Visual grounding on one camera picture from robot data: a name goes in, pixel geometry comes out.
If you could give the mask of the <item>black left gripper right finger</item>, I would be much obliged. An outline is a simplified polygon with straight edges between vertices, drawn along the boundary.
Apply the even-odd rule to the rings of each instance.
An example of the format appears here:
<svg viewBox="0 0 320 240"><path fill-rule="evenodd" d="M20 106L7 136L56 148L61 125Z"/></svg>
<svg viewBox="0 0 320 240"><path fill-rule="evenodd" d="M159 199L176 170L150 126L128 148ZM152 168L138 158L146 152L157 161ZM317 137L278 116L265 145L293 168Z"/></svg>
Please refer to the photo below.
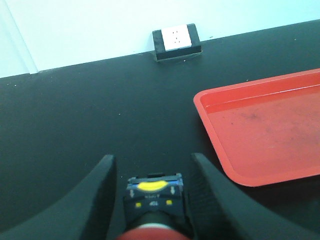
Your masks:
<svg viewBox="0 0 320 240"><path fill-rule="evenodd" d="M193 226L200 240L320 238L246 195L202 153L191 154L188 192Z"/></svg>

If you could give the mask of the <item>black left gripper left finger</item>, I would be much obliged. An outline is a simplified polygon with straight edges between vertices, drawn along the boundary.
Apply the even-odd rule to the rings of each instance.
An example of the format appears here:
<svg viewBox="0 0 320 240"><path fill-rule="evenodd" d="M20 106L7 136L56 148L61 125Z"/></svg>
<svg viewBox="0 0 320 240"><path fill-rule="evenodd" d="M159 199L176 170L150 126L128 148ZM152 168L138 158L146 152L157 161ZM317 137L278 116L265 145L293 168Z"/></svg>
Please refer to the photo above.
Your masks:
<svg viewBox="0 0 320 240"><path fill-rule="evenodd" d="M70 192L1 233L2 240L104 240L115 206L117 163L105 155Z"/></svg>

